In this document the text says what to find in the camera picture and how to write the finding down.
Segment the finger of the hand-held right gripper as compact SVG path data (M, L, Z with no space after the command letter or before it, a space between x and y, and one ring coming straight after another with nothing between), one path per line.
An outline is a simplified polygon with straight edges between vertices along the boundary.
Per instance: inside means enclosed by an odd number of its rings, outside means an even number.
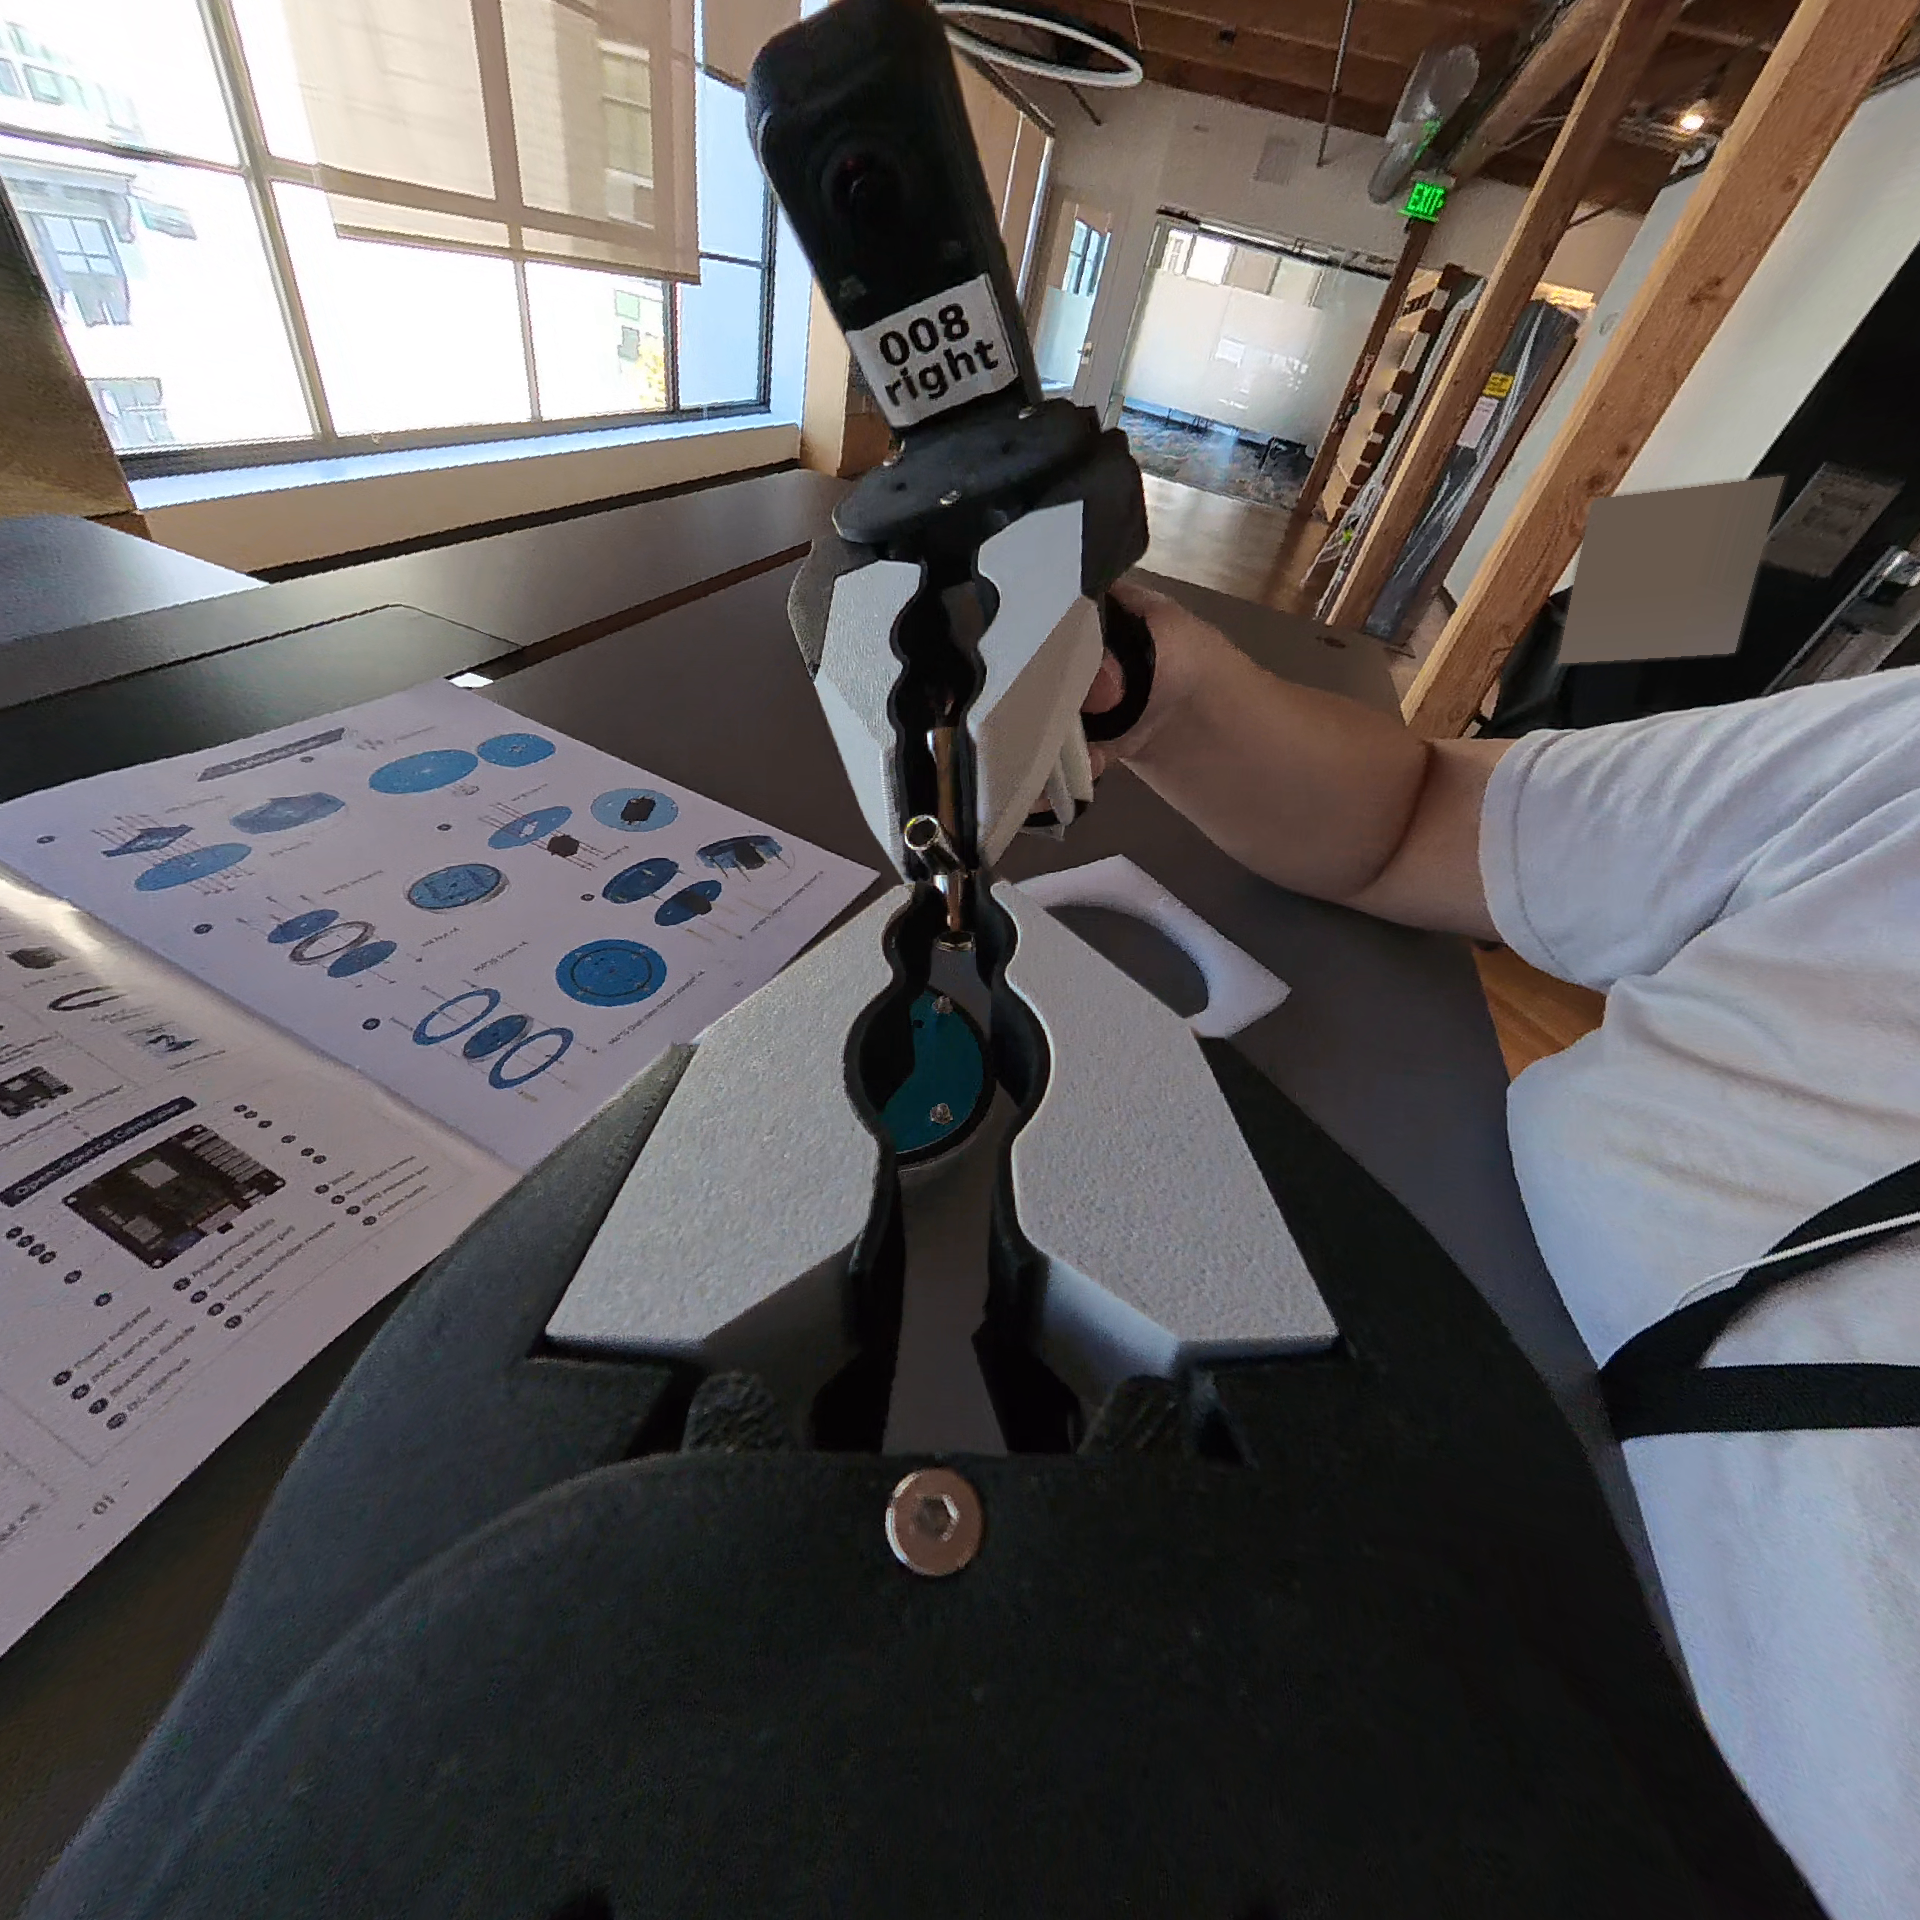
M853 799L882 854L903 879L916 873L901 828L916 807L903 798L900 727L891 700L901 660L900 616L917 595L924 568L871 560L829 586L824 647L814 689Z
M1092 802L1081 721L1092 687L1084 518L1079 502L1058 502L975 551L978 575L996 587L996 611L978 641L981 679L964 720L978 867L996 865L1043 804L1071 822Z

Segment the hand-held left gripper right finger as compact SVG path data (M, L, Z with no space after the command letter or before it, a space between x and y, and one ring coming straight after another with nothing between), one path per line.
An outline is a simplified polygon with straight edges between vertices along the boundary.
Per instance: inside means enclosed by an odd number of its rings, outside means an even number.
M1012 1138L1012 1210L1038 1259L1058 1374L1177 1374L1311 1354L1337 1325L1187 1021L1020 886L1004 982L1043 1035Z

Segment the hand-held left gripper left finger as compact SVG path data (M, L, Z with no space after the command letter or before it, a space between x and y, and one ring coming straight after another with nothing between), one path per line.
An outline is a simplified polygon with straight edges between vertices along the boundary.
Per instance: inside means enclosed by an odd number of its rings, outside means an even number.
M713 1020L545 1323L561 1348L739 1363L848 1299L882 1140L852 1086L857 1020L895 982L894 886Z

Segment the small metal socket wrench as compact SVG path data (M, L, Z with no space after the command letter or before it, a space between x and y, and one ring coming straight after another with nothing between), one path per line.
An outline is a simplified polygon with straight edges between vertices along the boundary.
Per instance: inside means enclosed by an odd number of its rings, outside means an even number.
M964 819L962 747L964 734L954 723L936 723L926 732L933 802L901 823L901 846L914 854L927 882L942 898L944 924L939 944L948 949L974 945L975 869Z

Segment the blue round base plate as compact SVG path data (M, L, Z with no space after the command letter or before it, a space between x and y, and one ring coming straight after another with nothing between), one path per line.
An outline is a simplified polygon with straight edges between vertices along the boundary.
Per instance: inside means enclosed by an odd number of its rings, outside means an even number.
M922 989L909 1007L909 1065L878 1107L880 1130L903 1169L962 1148L994 1104L981 1030L946 992Z

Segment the person's right hand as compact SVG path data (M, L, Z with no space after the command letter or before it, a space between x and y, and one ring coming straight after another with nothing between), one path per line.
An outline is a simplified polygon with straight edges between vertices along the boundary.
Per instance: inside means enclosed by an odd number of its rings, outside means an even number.
M1163 591L1121 580L1111 602L1143 622L1156 661L1135 723L1113 740L1087 743L1092 776L1126 763L1166 799L1203 796L1259 745L1271 695L1283 693L1285 684Z

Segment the white foam square with hole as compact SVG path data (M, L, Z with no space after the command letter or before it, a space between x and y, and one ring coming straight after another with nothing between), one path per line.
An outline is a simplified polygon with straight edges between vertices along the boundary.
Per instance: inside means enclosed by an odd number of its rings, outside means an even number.
M1116 911L1169 942L1206 985L1206 1003L1186 1013L1202 1039L1229 1039L1278 1010L1290 984L1202 919L1153 876L1126 855L1018 879L1026 900L1059 913L1067 908Z

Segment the beige roller blind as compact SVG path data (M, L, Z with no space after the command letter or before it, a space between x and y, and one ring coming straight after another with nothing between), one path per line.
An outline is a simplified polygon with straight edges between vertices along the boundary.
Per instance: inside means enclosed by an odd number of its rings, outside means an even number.
M701 272L691 1L300 1L297 177L347 236Z

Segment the white instruction booklet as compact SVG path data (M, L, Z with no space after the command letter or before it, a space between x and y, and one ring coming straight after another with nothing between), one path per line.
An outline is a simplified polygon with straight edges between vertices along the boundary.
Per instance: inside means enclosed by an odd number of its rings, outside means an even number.
M873 872L430 681L3 802L2 1644Z

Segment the large window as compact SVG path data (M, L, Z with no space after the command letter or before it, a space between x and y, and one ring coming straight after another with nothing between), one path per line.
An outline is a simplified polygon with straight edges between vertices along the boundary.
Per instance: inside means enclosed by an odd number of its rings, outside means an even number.
M343 234L284 4L3 4L3 197L107 443L324 456L759 410L773 214L747 62L798 4L694 5L699 273Z

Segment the white t-shirt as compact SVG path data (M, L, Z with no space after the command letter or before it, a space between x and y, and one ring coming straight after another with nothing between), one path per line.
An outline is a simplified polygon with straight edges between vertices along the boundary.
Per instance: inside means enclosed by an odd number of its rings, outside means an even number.
M1485 788L1498 937L1602 992L1509 1156L1594 1357L1916 1162L1913 668L1583 732ZM1628 1442L1714 1737L1834 1915L1916 1915L1916 1430Z

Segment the brown wooden panel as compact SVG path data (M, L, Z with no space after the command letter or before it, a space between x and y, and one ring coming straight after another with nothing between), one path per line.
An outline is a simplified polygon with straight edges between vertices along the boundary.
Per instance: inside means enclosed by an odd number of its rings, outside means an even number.
M11 203L2 200L2 518L149 537Z

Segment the silver air duct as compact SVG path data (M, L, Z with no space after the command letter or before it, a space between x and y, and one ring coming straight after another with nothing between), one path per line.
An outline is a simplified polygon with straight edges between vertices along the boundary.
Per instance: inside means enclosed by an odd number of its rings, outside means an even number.
M1471 44L1442 42L1418 55L1366 181L1366 197L1372 203L1389 203L1422 169L1435 135L1473 92L1477 70L1480 60Z

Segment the thin wooden post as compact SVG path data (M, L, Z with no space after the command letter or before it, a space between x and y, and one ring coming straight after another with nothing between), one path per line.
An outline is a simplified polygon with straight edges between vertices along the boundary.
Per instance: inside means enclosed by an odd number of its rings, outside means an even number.
M1473 174L1518 138L1572 79L1582 79L1452 356L1408 426L1403 450L1378 508L1351 546L1348 570L1331 600L1320 607L1323 622L1356 628L1372 611L1447 466L1452 445L1473 411L1485 378L1572 221L1633 84L1680 12L1680 1L1569 4L1454 152L1455 169L1461 175Z

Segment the thick wooden post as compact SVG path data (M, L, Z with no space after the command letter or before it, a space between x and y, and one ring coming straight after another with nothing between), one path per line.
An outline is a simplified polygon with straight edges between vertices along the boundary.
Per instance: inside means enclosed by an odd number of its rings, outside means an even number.
M1403 721L1457 738L1788 223L1916 16L1908 1L1804 1L1692 201L1615 323L1489 555L1403 695Z

